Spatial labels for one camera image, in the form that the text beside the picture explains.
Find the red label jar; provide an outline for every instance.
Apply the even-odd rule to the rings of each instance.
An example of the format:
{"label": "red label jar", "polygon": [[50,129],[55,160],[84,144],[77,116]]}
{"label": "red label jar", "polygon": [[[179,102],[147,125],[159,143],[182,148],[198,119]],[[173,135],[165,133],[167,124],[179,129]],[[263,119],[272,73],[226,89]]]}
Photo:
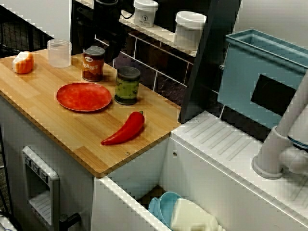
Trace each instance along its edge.
{"label": "red label jar", "polygon": [[83,50],[82,78],[86,81],[97,82],[103,79],[105,50],[101,47],[91,46]]}

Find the white faucet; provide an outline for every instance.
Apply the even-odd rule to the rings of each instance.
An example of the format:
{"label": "white faucet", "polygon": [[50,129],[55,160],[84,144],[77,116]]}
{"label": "white faucet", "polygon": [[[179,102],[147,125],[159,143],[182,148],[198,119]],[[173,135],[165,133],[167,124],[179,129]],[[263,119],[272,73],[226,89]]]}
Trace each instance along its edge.
{"label": "white faucet", "polygon": [[260,176],[275,180],[283,167],[293,173],[308,172],[308,71],[278,126],[273,127],[252,161]]}

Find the spice jar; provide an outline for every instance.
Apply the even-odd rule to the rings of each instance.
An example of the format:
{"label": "spice jar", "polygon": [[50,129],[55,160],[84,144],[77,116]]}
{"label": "spice jar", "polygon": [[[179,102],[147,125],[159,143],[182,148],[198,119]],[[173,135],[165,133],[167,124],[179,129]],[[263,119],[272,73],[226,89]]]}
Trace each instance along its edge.
{"label": "spice jar", "polygon": [[97,82],[103,79],[105,50],[101,47],[91,46],[83,50],[82,78],[86,81]]}
{"label": "spice jar", "polygon": [[140,71],[134,67],[124,66],[117,71],[115,101],[123,105],[137,102]]}

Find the blue bowl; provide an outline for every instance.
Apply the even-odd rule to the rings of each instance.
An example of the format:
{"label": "blue bowl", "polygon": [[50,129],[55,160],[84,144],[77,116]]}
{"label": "blue bowl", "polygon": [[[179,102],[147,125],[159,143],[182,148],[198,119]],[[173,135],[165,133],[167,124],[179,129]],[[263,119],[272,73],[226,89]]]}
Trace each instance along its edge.
{"label": "blue bowl", "polygon": [[159,199],[153,198],[149,204],[149,212],[170,228],[173,207],[182,198],[175,192],[166,192]]}

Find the wooden countertop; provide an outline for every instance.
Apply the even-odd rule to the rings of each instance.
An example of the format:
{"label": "wooden countertop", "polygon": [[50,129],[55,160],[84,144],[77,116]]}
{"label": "wooden countertop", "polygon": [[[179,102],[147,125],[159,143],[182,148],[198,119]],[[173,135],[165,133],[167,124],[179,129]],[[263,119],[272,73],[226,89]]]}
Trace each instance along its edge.
{"label": "wooden countertop", "polygon": [[[34,58],[34,69],[23,75],[13,72],[14,57],[0,59],[0,95],[98,178],[155,146],[180,126],[180,107],[141,84],[135,105],[123,106],[112,99],[95,113],[65,109],[57,102],[56,93],[65,84],[86,82],[81,78],[81,55],[73,56],[72,66],[67,68],[50,66],[47,50],[34,52]],[[116,69],[105,64],[104,77],[98,84],[114,97]],[[131,112],[141,110],[145,124],[138,137],[118,145],[100,144]]]}

